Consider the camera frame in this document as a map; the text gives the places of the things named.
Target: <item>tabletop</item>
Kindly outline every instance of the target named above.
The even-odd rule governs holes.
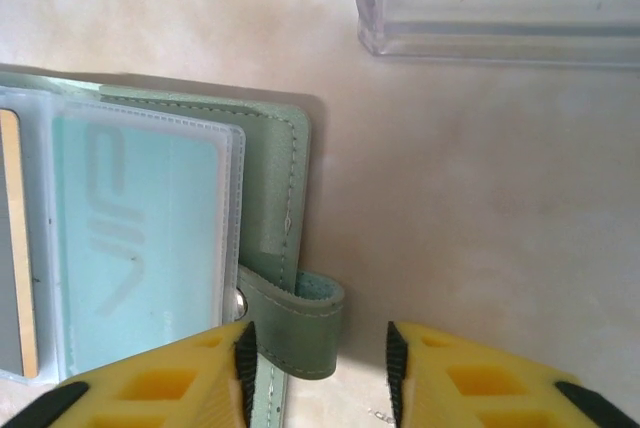
[[[383,60],[356,22],[354,0],[1,0],[0,64],[309,113],[301,266],[347,310],[336,374],[292,380],[287,426],[391,424],[388,320],[570,371],[640,419],[640,74]],[[38,390],[0,383],[0,413]]]

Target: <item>green leather card holder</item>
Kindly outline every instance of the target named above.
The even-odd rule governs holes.
[[[280,426],[286,374],[305,379],[335,370],[344,293],[334,281],[298,270],[310,123],[294,106],[163,92],[16,73],[20,87],[141,107],[241,127],[246,135],[238,288],[256,322],[261,360],[252,426]]]

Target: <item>wallet strap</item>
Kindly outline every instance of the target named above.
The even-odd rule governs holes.
[[[238,288],[265,358],[298,378],[318,380],[333,374],[344,300],[338,283],[300,271],[295,293],[289,293],[241,266]]]

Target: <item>yellow plastic part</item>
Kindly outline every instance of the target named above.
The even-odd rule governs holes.
[[[413,323],[402,428],[593,428],[554,387],[572,375]]]
[[[231,428],[246,426],[236,379],[238,322],[66,380],[90,389],[53,428]]]

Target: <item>light blue card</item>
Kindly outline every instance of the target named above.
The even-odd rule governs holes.
[[[218,324],[216,146],[71,117],[53,141],[65,375]]]

